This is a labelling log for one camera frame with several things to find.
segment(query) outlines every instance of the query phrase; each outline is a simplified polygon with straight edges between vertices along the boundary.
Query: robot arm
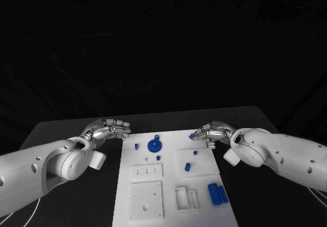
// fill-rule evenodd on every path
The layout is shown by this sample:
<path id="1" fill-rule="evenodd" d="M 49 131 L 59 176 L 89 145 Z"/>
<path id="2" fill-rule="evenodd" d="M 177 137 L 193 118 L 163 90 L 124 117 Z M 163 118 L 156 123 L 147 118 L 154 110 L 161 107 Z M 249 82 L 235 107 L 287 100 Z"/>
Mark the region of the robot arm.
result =
<path id="1" fill-rule="evenodd" d="M 99 119 L 81 136 L 0 156 L 0 217 L 75 180 L 88 166 L 99 170 L 105 155 L 94 149 L 107 139 L 125 140 L 130 132 L 130 123 Z"/>
<path id="2" fill-rule="evenodd" d="M 207 140 L 207 147 L 212 141 L 228 137 L 231 149 L 223 158 L 232 166 L 241 160 L 254 167 L 267 165 L 291 181 L 327 192 L 326 146 L 290 135 L 271 134 L 264 129 L 231 130 L 226 124 L 223 128 L 199 129 L 190 137 Z"/>

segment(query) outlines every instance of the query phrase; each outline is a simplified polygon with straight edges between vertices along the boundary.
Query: dark gray table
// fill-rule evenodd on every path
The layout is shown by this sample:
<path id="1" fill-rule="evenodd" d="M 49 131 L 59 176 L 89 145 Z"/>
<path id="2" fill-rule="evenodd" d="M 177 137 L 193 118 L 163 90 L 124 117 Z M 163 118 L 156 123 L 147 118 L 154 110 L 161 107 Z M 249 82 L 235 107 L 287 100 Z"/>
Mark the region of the dark gray table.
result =
<path id="1" fill-rule="evenodd" d="M 262 111 L 248 106 L 42 122 L 20 149 L 78 136 L 85 126 L 99 118 L 130 122 L 131 133 L 196 129 L 212 121 L 226 122 L 235 128 L 264 128 L 278 133 Z M 105 142 L 98 149 L 107 155 L 101 170 L 88 168 L 75 181 L 59 185 L 42 197 L 29 226 L 112 225 L 121 147 L 121 140 Z M 226 151 L 228 145 L 218 142 L 213 154 L 239 226 L 326 225 L 327 210 L 305 187 L 280 177 L 267 166 L 255 168 L 241 162 L 233 167 L 223 160 Z M 36 203 L 13 214 L 4 227 L 23 227 Z"/>

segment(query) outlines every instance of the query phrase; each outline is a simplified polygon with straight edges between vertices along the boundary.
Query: robotic hand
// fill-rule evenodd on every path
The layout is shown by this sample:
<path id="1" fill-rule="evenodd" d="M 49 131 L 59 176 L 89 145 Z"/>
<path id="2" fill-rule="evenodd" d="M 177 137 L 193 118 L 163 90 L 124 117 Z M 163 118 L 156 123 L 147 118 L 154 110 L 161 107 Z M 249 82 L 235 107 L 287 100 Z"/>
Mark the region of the robotic hand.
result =
<path id="1" fill-rule="evenodd" d="M 327 147 L 321 144 L 264 129 L 235 130 L 222 122 L 202 126 L 189 137 L 206 140 L 210 149 L 218 140 L 231 145 L 223 158 L 232 166 L 241 160 L 254 167 L 267 165 L 291 181 L 327 192 Z"/>
<path id="2" fill-rule="evenodd" d="M 0 156 L 0 217 L 75 180 L 88 166 L 99 170 L 105 155 L 94 149 L 108 139 L 125 140 L 130 132 L 130 123 L 98 119 L 81 136 Z"/>

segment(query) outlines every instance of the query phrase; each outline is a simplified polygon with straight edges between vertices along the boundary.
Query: cable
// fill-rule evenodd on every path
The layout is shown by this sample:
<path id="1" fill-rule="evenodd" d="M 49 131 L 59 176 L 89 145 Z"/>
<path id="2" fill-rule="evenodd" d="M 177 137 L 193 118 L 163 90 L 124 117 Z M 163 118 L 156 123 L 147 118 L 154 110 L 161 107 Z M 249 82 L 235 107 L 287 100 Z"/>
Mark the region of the cable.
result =
<path id="1" fill-rule="evenodd" d="M 0 225 L 4 223 L 4 221 L 10 218 L 10 216 L 13 215 L 13 213 L 9 215 L 9 217 L 1 221 Z"/>
<path id="2" fill-rule="evenodd" d="M 318 190 L 316 190 L 320 194 L 321 194 L 321 196 L 327 199 L 327 196 L 318 191 Z"/>
<path id="3" fill-rule="evenodd" d="M 308 191 L 313 193 L 314 197 L 320 200 L 320 198 L 316 196 L 314 192 L 311 191 L 311 189 L 308 188 Z"/>
<path id="4" fill-rule="evenodd" d="M 39 198 L 39 201 L 40 201 L 40 198 Z M 39 206 L 39 202 L 38 202 L 38 204 L 36 204 L 36 209 L 38 209 L 38 206 Z M 33 212 L 33 214 L 32 214 L 32 216 L 30 216 L 30 218 L 29 218 L 29 221 L 30 221 L 30 219 L 32 219 L 32 217 L 33 217 L 33 215 L 35 215 L 35 213 L 36 213 L 36 209 L 35 209 L 35 212 Z M 26 227 L 26 225 L 29 224 L 29 221 L 26 222 L 25 227 Z"/>

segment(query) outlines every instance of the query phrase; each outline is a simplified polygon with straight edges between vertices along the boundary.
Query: hole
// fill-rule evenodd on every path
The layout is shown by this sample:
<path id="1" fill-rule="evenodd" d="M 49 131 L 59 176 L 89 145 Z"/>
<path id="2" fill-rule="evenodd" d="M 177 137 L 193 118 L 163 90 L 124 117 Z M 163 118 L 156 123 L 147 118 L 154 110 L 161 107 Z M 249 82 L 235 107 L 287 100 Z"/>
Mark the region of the hole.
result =
<path id="1" fill-rule="evenodd" d="M 0 176 L 0 187 L 4 185 L 4 177 Z"/>
<path id="2" fill-rule="evenodd" d="M 33 164 L 33 165 L 30 166 L 30 168 L 32 168 L 33 173 L 36 173 L 36 172 L 38 172 L 38 165 Z"/>

